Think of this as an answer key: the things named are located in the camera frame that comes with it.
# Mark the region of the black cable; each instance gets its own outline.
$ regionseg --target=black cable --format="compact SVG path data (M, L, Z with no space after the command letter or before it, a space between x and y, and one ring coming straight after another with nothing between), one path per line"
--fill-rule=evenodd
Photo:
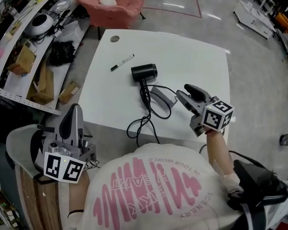
M167 89L167 90L169 90L169 91L171 91L171 92L173 92L174 93L174 95L176 95L176 92L175 91L173 91L173 90L171 90L170 88L168 88L168 87L165 87L165 86L161 86L161 85L155 85L155 84L147 84L146 86L152 86L152 87L158 87L158 88L163 88L163 89Z
M200 149L200 154L202 153L204 147L206 147L206 146L207 146L207 144L205 144L205 145L203 145L203 146L201 147L201 149Z
M99 161L98 161L98 160L96 160L96 161L89 161L89 163L92 165L92 167L86 169L86 168L88 167L88 164L86 164L86 165L85 165L85 169L86 169L86 170L90 170L90 169L94 169L94 168L99 168L99 169L100 169L100 167L98 166L98 164L99 164Z
M82 15L74 15L72 14L72 17L77 20L86 20L88 21L90 19L90 16L88 14L82 14Z
M37 41L36 41L36 43L37 44L41 44L44 40L45 40L45 37L47 36L47 34L45 34L42 38L40 38L40 39L38 39Z
M158 136L157 136L157 133L156 133L155 126L154 126L153 122L150 120L151 117L152 117L152 114L151 114L151 113L155 114L157 117L159 117L159 118L161 118L161 119L169 119L169 118L171 117L171 115L172 115L172 110L171 110L169 104L168 104L160 95L158 95L157 93L148 91L148 90L147 90L147 89L148 89L148 88L147 88L148 86L155 86L155 87L158 87L158 88L167 89L167 90L170 90L171 92L173 92L173 93L176 95L176 93L175 93L173 90L171 90L171 89L168 88L168 87L161 86L161 85L146 84L144 87L141 87L141 88L140 88L140 96L141 96L141 99L142 99L143 104L145 105L145 107L146 107L147 110L148 110L148 115L132 121L132 122L129 124L129 126L127 127L127 130L126 130L127 136L128 136L129 138L131 138L131 139L136 139L136 145L137 145L138 147L140 147L140 145L139 145L139 135L140 135L140 133L141 133L142 127L143 127L144 125L146 125L148 122L149 122L149 123L151 124L151 126L153 127L154 136L155 136L158 144L160 144L159 139L158 139ZM158 98L160 98L160 99L166 104L166 106L167 106L168 109L169 109L169 115L168 115L168 116L162 117L162 116L160 116L159 114L157 114L157 113L152 109L152 107L151 107L151 105L150 105L150 102L151 102L150 94L154 94L155 96L157 96ZM135 135L135 136L131 136L131 135L129 134L129 129L130 129L130 127L131 127L133 124L135 124L135 123L137 123L137 122L140 122L140 126L139 126L139 128L137 129L137 131L136 131L136 135Z
M55 20L58 20L58 19L67 19L69 16L67 17L60 17L61 16L61 13L58 13L58 12L54 12L54 11L48 11L47 14L55 21Z

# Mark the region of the white cart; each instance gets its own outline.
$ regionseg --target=white cart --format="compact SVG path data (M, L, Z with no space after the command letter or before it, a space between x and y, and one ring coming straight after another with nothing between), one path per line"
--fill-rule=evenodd
M253 29L266 39L268 39L273 32L275 32L270 20L262 13L254 9L251 3L247 4L240 0L234 10L234 14L236 14L240 23Z

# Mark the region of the pink cushion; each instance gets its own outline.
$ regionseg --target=pink cushion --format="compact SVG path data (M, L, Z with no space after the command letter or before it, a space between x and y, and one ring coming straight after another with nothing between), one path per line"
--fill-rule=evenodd
M116 0L117 6L106 6L100 0L76 0L90 15L94 26L128 29L140 13L144 0Z

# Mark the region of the black wristband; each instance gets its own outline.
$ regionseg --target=black wristband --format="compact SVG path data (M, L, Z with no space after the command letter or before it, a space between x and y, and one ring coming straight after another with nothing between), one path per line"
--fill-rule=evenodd
M68 214L68 216L70 216L72 213L76 213L76 212L84 212L84 209L77 209L77 210L73 210L73 211L71 211L71 212L69 212L69 214Z

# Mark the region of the black power cord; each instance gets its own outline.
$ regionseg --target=black power cord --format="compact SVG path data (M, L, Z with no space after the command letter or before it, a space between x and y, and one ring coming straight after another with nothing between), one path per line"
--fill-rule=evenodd
M152 117L152 113L155 114L157 117L159 117L159 118L161 118L161 119L169 119L169 117L171 117L171 115L172 115L172 110L171 110L169 104L168 104L160 95L158 95L157 93L154 93L154 92L149 91L149 90L148 90L148 86L155 86L155 87L158 87L158 88L167 89L167 90L170 90L172 93L174 93L174 94L176 95L176 93L175 93L172 89L170 89L170 88L168 88L168 87L165 87L165 86L161 86L161 85L145 84L143 87L140 88L140 96L141 96L141 99L142 99L143 104L145 105L145 107L146 107L147 110L148 110L148 115L132 121L132 122L129 124L128 128L127 128L127 136L128 136L129 138L131 138L131 139L136 139L136 145L137 145L138 147L140 147L140 145L139 145L139 135L140 135L140 133L141 133L142 127L143 127L144 125L146 125L148 122L152 125L153 131L154 131L154 136L156 137L156 140L157 140L158 144L160 144L159 139L158 139L158 136L157 136L157 133L156 133L155 126L154 126L153 122L150 120L151 117ZM152 109L152 107L151 107L151 105L150 105L150 102L151 102L150 94L154 94L155 96L157 96L158 98L160 98L160 99L167 105L167 107L168 107L168 109L169 109L169 115L168 115L168 116L162 117L162 116L160 116L159 114L157 114L157 113ZM136 135L135 135L135 136L131 136L131 135L129 134L129 129L130 129L130 127L131 127L134 123L137 123L137 122L140 122L140 126L139 126L139 128L137 129Z
M202 153L204 147L207 147L207 144L205 144L205 145L203 145L203 146L201 147L201 149L200 149L200 154Z
M85 170L90 170L90 169L94 169L94 168L99 168L100 169L100 167L98 166L98 164L99 164L99 161L98 160L96 160L96 161L89 161L86 165L85 165L85 167L84 167L84 169Z

